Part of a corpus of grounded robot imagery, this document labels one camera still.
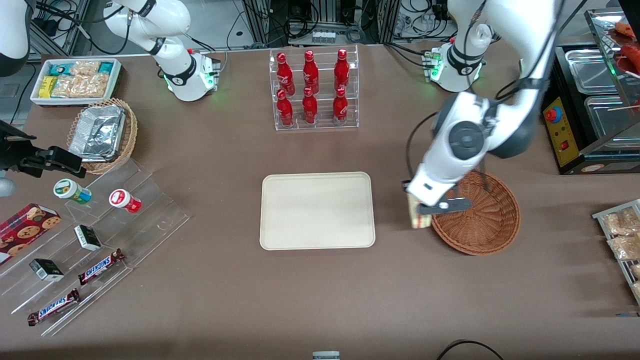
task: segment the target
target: acrylic display stand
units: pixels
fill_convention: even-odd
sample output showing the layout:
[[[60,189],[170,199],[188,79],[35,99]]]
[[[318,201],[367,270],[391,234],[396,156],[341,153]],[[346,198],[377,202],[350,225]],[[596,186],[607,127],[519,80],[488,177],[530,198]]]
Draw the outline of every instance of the acrylic display stand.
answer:
[[[318,65],[320,91],[315,94],[318,103],[318,119],[314,125],[305,122],[302,99],[304,98],[303,89],[305,88],[305,80],[303,78],[302,69],[305,66],[306,48],[290,48],[271,50],[269,53],[269,76],[271,78],[271,99],[273,102],[273,118],[275,120],[276,130],[308,130],[308,129],[342,129],[349,127],[358,127],[360,124],[358,112],[358,98],[360,92],[358,90],[358,47],[357,46],[327,46],[313,47],[314,58]],[[349,63],[349,85],[346,88],[346,99],[349,102],[347,107],[347,120],[344,125],[338,126],[333,123],[333,100],[335,99],[335,88],[333,84],[333,68],[338,60],[338,50],[346,49],[347,62]],[[293,83],[296,86],[296,93],[289,97],[293,106],[292,127],[284,127],[278,116],[278,108],[276,103],[276,91],[280,88],[278,83],[278,62],[276,55],[284,53],[287,55],[287,63],[293,71]]]
[[[68,201],[58,211],[63,221],[42,238],[0,267],[0,301],[12,314],[24,319],[30,313],[64,297],[77,288],[82,301],[67,306],[61,313],[46,318],[34,329],[45,335],[55,335],[80,315],[118,281],[132,272],[142,260],[173,234],[189,217],[151,178],[151,173],[129,160],[112,168],[87,186],[93,193],[85,205]],[[108,197],[123,188],[142,201],[136,214],[114,208]],[[102,248],[92,252],[80,247],[74,227],[93,227]],[[126,256],[98,278],[80,286],[78,275],[120,248]],[[58,282],[43,281],[29,267],[35,258],[51,259],[65,274]]]
[[[640,218],[640,200],[633,200],[630,201],[626,204],[622,204],[620,206],[616,206],[615,208],[611,208],[605,211],[601,211],[599,213],[595,213],[593,214],[591,217],[593,217],[594,219],[598,220],[598,223],[600,224],[600,227],[602,228],[602,231],[604,232],[605,236],[607,237],[607,244],[609,244],[609,247],[611,247],[611,240],[613,239],[613,236],[611,236],[611,232],[609,231],[609,229],[607,228],[607,226],[605,225],[604,221],[602,220],[602,218],[605,215],[611,214],[611,213],[617,213],[621,210],[627,209],[627,208],[632,208],[635,212],[636,215],[638,216],[638,218]],[[631,271],[631,266],[638,264],[638,260],[619,260],[617,259],[618,264],[620,265],[620,268],[622,269],[622,274],[624,274],[625,279],[627,280],[627,283],[629,284],[629,286],[631,286],[634,282],[636,281],[640,281],[640,279],[636,279],[636,277],[634,276],[633,272]],[[638,305],[640,306],[640,298],[636,295],[635,292],[632,291],[632,293],[634,294],[634,297],[636,298],[636,302],[638,303]]]

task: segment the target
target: cookie box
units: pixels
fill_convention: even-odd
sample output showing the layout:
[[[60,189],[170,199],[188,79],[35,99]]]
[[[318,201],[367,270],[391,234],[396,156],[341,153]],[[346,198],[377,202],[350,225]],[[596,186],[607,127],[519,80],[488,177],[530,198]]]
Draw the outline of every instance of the cookie box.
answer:
[[[16,256],[60,221],[57,212],[44,206],[29,204],[0,224],[0,265]]]
[[[109,73],[109,81],[107,82],[107,88],[104,91],[102,97],[78,97],[78,98],[54,98],[54,97],[40,97],[39,91],[42,86],[42,82],[49,75],[51,69],[58,65],[74,63],[75,61],[99,61],[102,63],[112,63],[113,67]],[[120,62],[116,58],[71,58],[71,59],[52,59],[46,60],[42,64],[38,78],[36,79],[35,86],[31,92],[31,102],[43,107],[53,106],[84,106],[87,104],[93,104],[95,102],[108,100],[111,98],[113,91],[116,88],[118,81],[118,75],[122,68]]]

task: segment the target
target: wicker basket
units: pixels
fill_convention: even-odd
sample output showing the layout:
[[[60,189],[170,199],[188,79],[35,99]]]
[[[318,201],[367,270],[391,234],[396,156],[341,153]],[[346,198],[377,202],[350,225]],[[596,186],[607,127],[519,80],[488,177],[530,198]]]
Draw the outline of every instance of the wicker basket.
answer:
[[[131,157],[131,153],[133,152],[133,148],[136,145],[136,135],[138,135],[138,121],[136,120],[136,114],[131,111],[129,105],[126,102],[120,99],[109,99],[101,102],[96,102],[95,104],[91,104],[90,108],[96,108],[99,106],[107,106],[107,105],[118,105],[127,111],[127,117],[125,119],[125,128],[122,130],[122,140],[120,141],[120,148],[118,149],[118,157],[115,161],[111,163],[83,163],[82,166],[86,169],[87,172],[95,175],[102,175],[107,170],[116,167],[119,164],[124,164],[127,162],[129,157]],[[78,124],[78,119],[80,118],[80,114],[76,116],[76,120],[71,125],[71,130],[69,131],[69,135],[67,135],[67,147],[71,145],[71,139],[74,137],[74,133],[76,132],[76,126]]]
[[[433,215],[432,219],[433,229],[444,242],[469,255],[496,254],[520,230],[520,208],[511,190],[495,176],[485,175],[486,180],[471,171],[458,183],[457,196],[471,200],[469,210]],[[447,196],[456,194],[449,191]]]

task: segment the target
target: red emergency stop button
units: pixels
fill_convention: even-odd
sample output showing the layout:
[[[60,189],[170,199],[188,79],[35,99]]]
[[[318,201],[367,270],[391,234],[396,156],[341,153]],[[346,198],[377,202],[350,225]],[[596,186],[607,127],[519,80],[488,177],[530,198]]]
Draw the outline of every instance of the red emergency stop button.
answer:
[[[549,121],[549,122],[553,122],[553,120],[556,119],[556,117],[558,116],[558,113],[556,110],[554,109],[549,109],[547,110],[547,112],[545,113],[545,120]]]

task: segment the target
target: red soda bottle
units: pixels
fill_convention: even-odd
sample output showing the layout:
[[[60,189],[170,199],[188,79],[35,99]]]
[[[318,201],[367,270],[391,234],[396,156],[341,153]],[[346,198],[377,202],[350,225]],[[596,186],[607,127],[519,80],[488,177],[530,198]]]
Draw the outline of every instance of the red soda bottle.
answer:
[[[310,86],[314,94],[317,94],[320,91],[318,65],[314,60],[314,52],[311,50],[305,51],[305,67],[302,69],[302,73],[305,77],[305,86]]]
[[[278,53],[276,55],[278,59],[278,82],[280,88],[287,92],[288,96],[293,96],[296,93],[296,86],[293,85],[293,71],[287,63],[287,57],[284,53]]]
[[[338,88],[336,97],[333,100],[333,123],[342,126],[347,121],[347,107],[349,102],[344,97],[344,87]]]
[[[305,121],[307,124],[315,124],[318,116],[318,101],[316,97],[314,97],[314,91],[311,86],[305,88],[305,98],[302,99],[302,107],[305,109]]]
[[[340,86],[347,88],[347,85],[349,85],[349,63],[347,62],[347,51],[345,49],[338,50],[338,62],[335,63],[333,75],[335,76],[333,84],[335,91],[338,91]]]
[[[291,106],[291,101],[287,99],[287,94],[282,89],[278,89],[278,92],[276,92],[276,94],[278,96],[276,107],[278,108],[278,116],[280,117],[282,126],[292,127],[293,107]]]

